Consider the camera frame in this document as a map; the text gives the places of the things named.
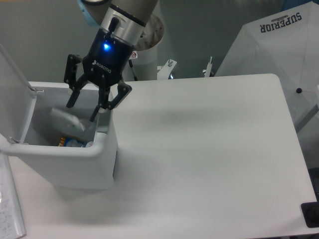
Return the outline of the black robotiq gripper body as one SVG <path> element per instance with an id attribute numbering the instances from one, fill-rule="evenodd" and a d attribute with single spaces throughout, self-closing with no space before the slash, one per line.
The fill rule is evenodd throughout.
<path id="1" fill-rule="evenodd" d="M 100 28 L 82 61 L 84 81 L 100 88 L 117 84 L 133 50 L 134 46 L 111 37 Z"/>

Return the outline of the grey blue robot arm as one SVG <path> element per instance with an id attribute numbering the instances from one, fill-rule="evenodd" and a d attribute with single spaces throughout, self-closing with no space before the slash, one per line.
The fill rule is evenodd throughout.
<path id="1" fill-rule="evenodd" d="M 70 54 L 64 82 L 72 94 L 67 103 L 75 105 L 81 89 L 92 83 L 99 88 L 97 113 L 116 108 L 130 93 L 122 72 L 157 4 L 155 0 L 80 0 L 78 4 L 100 28 L 85 57 Z"/>

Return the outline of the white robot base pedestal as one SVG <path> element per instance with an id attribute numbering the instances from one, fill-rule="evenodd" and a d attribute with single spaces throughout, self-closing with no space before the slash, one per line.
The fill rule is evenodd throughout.
<path id="1" fill-rule="evenodd" d="M 164 25 L 161 19 L 152 14 L 123 70 L 125 82 L 157 79 L 158 46 L 163 35 Z"/>

